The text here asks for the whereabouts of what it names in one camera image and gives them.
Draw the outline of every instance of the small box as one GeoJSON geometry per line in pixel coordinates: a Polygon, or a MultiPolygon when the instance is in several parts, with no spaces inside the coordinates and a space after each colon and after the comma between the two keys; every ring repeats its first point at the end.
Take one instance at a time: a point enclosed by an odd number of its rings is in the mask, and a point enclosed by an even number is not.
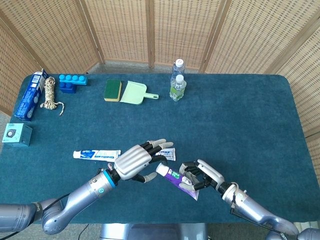
{"type": "Polygon", "coordinates": [[[8,123],[2,142],[12,147],[27,147],[30,143],[32,128],[25,123],[8,123]]]}
{"type": "Polygon", "coordinates": [[[35,108],[38,105],[39,98],[45,87],[45,80],[48,74],[44,69],[42,71],[35,72],[26,88],[22,100],[18,109],[15,112],[15,116],[23,121],[31,121],[31,117],[35,108]]]}

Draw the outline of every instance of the toothpaste tube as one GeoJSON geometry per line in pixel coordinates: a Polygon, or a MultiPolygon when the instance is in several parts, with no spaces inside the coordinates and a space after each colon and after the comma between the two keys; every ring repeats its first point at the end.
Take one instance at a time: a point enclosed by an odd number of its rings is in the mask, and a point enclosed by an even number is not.
{"type": "Polygon", "coordinates": [[[192,181],[187,178],[186,176],[183,176],[177,171],[173,171],[170,169],[168,166],[163,165],[160,163],[158,167],[155,170],[158,174],[162,175],[165,177],[169,182],[174,184],[177,188],[181,189],[184,191],[186,194],[189,194],[191,197],[193,197],[196,201],[198,200],[198,195],[199,195],[199,190],[197,191],[188,191],[185,190],[184,188],[180,187],[179,184],[184,183],[187,185],[193,185],[192,181]]]}
{"type": "Polygon", "coordinates": [[[114,162],[120,154],[121,150],[83,150],[74,151],[73,158],[114,162]]]}
{"type": "Polygon", "coordinates": [[[176,160],[176,149],[175,148],[165,148],[159,152],[157,152],[155,155],[162,155],[165,156],[167,160],[175,161],[176,160]]]}

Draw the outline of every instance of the light green dustpan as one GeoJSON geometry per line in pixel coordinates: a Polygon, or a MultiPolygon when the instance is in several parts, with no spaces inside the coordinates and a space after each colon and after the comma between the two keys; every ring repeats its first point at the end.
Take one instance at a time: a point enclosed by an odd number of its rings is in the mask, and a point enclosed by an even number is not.
{"type": "Polygon", "coordinates": [[[158,94],[146,93],[147,86],[142,83],[128,81],[120,102],[128,104],[141,104],[144,98],[158,99],[158,94]]]}

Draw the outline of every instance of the woven panel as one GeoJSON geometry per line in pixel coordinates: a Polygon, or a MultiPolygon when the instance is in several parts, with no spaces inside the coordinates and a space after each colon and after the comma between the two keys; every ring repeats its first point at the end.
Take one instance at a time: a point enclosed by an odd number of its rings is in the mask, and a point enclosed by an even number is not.
{"type": "Polygon", "coordinates": [[[74,1],[3,0],[0,8],[56,73],[83,73],[98,62],[74,1]]]}
{"type": "Polygon", "coordinates": [[[307,142],[316,178],[320,185],[320,139],[307,142]]]}
{"type": "Polygon", "coordinates": [[[155,63],[198,69],[220,0],[154,0],[155,63]]]}
{"type": "Polygon", "coordinates": [[[0,106],[12,112],[23,79],[41,67],[0,27],[0,106]]]}
{"type": "Polygon", "coordinates": [[[277,73],[290,82],[303,131],[320,127],[320,28],[277,73]]]}
{"type": "Polygon", "coordinates": [[[106,60],[148,62],[145,0],[85,4],[106,60]]]}
{"type": "Polygon", "coordinates": [[[319,7],[319,0],[234,0],[206,72],[264,73],[319,7]]]}

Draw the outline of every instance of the teal box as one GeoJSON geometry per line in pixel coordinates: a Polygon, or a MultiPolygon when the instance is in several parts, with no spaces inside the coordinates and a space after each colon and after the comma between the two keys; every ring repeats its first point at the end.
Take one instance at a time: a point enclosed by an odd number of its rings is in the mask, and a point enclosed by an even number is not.
{"type": "Polygon", "coordinates": [[[8,123],[2,142],[13,147],[27,147],[30,143],[32,128],[24,123],[8,123]]]}

